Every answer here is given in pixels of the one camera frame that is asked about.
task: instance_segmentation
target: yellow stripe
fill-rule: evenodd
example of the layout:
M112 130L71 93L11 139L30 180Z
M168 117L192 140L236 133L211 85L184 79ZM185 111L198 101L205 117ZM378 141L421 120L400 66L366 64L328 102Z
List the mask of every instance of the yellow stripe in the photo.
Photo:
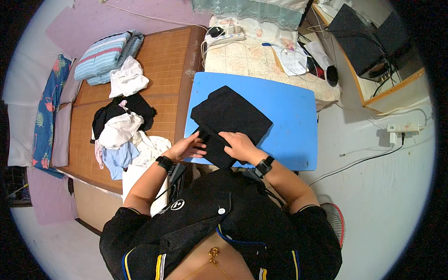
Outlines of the yellow stripe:
M294 251L291 252L293 253L294 264L296 265L296 280L299 280L299 270L297 269L296 254L294 254Z
M157 264L155 265L155 280L160 280L160 264L162 263L162 255L157 257Z
M126 274L128 275L128 279L131 280L131 275L129 275L129 269L128 269L128 255L134 250L132 249L131 251L129 251L129 253L126 254L125 256L125 268L126 268Z
M135 210L135 209L132 209L132 208L128 208L128 209L131 209L132 211L134 211L135 213L137 213L137 214L139 214L139 215L140 215L140 212L138 212L137 210Z
M317 205L307 205L307 206L304 206L304 207L302 207L302 209L299 210L299 212L301 212L303 209L311 207L311 206L317 206Z

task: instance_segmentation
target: green lace fabric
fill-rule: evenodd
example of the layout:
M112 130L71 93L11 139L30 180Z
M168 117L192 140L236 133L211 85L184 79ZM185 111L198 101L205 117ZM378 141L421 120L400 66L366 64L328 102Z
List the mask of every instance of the green lace fabric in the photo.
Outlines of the green lace fabric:
M219 17L249 17L258 22L275 23L283 29L296 30L302 19L302 13L297 10L253 0L192 0L192 4L193 10L199 13L212 13Z

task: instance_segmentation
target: gold necklace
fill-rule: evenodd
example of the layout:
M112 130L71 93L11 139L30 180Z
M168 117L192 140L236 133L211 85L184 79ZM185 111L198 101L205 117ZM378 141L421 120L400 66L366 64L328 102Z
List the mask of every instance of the gold necklace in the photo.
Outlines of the gold necklace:
M220 253L220 251L218 250L218 248L211 248L210 252L208 252L208 254L211 256L211 259L208 260L208 263L213 264L215 267L217 267L219 270L221 270L221 272L227 277L227 279L231 280L231 278L229 277L229 275L219 266L218 261L215 260L215 257ZM196 273L199 269L203 268L207 263L201 265L198 269L196 269L195 271L193 271L192 273L190 273L187 277L185 277L182 280L187 279L188 277L192 276L194 273Z

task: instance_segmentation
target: bamboo mat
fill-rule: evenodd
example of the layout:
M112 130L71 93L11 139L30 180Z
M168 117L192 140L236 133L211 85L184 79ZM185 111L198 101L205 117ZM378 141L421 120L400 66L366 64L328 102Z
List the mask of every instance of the bamboo mat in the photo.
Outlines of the bamboo mat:
M157 110L148 136L174 143L183 138L194 73L202 70L200 44L205 30L188 26L145 36L136 56L150 80L140 94ZM70 127L69 165L58 168L80 180L115 193L122 193L121 180L113 181L106 166L100 169L95 145L90 143L95 112L111 102L110 83L90 86L85 80L73 105Z

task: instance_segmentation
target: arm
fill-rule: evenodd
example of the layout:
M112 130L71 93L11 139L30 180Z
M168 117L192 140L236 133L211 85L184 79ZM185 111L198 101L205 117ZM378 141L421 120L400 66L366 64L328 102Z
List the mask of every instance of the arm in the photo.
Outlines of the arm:
M187 157L202 158L207 152L198 150L197 147L205 148L202 140L198 138L199 132L184 138L172 146L162 156L167 156L173 162L179 162ZM142 214L150 215L151 205L159 193L167 176L167 171L154 162L148 170L135 182L123 203L123 207L134 208Z
M262 159L268 157L268 154L257 149L245 134L220 132L219 135L232 146L231 148L226 146L224 151L235 159L248 161L251 165L257 166ZM265 178L288 203L291 213L296 213L306 205L319 205L314 191L296 174L277 160L274 160L271 166L272 170L265 175Z

